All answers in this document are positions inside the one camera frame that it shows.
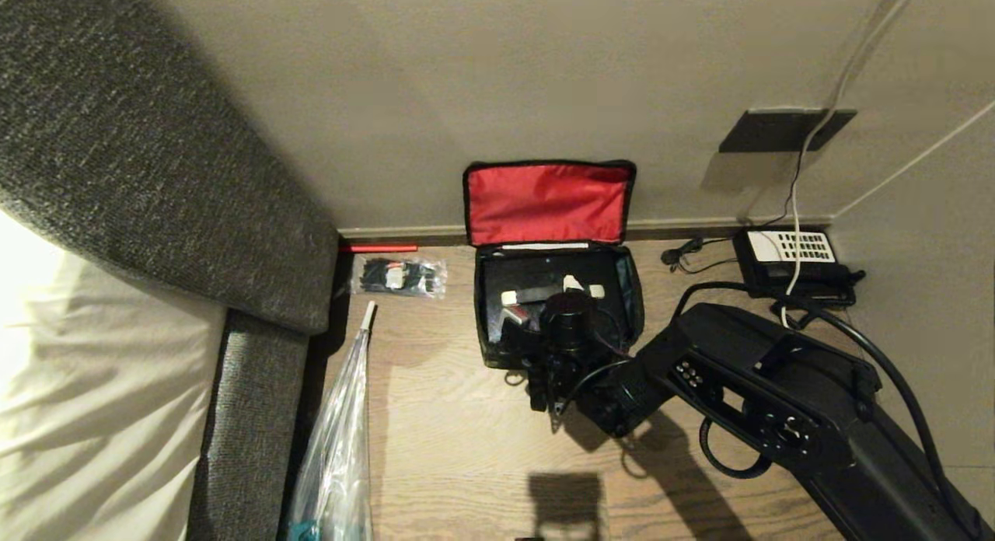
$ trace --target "beige wall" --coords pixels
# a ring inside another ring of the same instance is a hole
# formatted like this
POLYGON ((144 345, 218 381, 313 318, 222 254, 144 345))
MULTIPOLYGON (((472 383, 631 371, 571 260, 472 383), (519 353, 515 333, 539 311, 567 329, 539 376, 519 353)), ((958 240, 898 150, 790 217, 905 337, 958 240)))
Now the beige wall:
MULTIPOLYGON (((909 380, 952 480, 995 519, 995 103, 855 207, 832 236, 863 268, 857 327, 909 380)), ((895 388, 885 407, 911 435, 895 388)))
MULTIPOLYGON (((458 232, 473 159, 632 159, 634 225, 775 214, 783 184, 764 187, 788 156, 712 159, 719 141, 746 109, 820 106, 891 0, 161 2, 342 229, 458 232)), ((995 97, 993 43, 995 0, 913 0, 802 177, 803 214, 835 214, 995 97)))

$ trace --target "plastic bag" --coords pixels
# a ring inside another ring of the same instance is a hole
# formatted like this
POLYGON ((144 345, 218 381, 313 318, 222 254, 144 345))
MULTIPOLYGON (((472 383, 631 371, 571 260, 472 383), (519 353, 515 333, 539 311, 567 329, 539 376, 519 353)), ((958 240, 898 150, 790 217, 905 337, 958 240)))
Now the plastic bag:
POLYGON ((445 276, 445 261, 358 255, 352 265, 352 293, 386 292, 401 296, 443 298, 445 276))
POLYGON ((321 410, 289 509, 291 541, 373 538, 366 431, 366 352, 374 302, 321 410))

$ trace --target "white cushion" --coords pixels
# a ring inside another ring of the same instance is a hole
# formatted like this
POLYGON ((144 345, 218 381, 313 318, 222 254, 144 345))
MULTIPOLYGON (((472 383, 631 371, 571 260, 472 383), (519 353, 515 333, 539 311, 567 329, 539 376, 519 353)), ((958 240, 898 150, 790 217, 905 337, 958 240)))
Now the white cushion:
POLYGON ((4 539, 185 539, 225 308, 0 211, 4 539))

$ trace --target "red case lid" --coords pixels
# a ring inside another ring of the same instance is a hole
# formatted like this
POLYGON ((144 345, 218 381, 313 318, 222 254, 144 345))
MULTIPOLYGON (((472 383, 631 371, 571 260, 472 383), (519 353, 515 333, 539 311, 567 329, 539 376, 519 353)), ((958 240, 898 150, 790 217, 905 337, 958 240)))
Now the red case lid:
POLYGON ((475 162, 463 173, 471 246, 625 239, 629 161, 475 162))

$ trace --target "baseboard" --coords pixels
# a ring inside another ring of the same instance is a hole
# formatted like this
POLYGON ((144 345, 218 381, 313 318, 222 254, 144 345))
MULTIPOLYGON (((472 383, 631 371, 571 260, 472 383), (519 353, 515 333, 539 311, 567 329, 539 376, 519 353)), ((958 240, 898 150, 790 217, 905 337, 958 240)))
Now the baseboard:
MULTIPOLYGON (((802 225, 826 227, 831 216, 803 216, 802 225)), ((630 220, 626 240, 689 239, 694 236, 732 236, 742 228, 735 218, 671 218, 630 220)), ((419 246, 461 246, 466 243, 463 225, 387 226, 380 229, 341 229, 349 243, 387 243, 402 241, 419 246)))

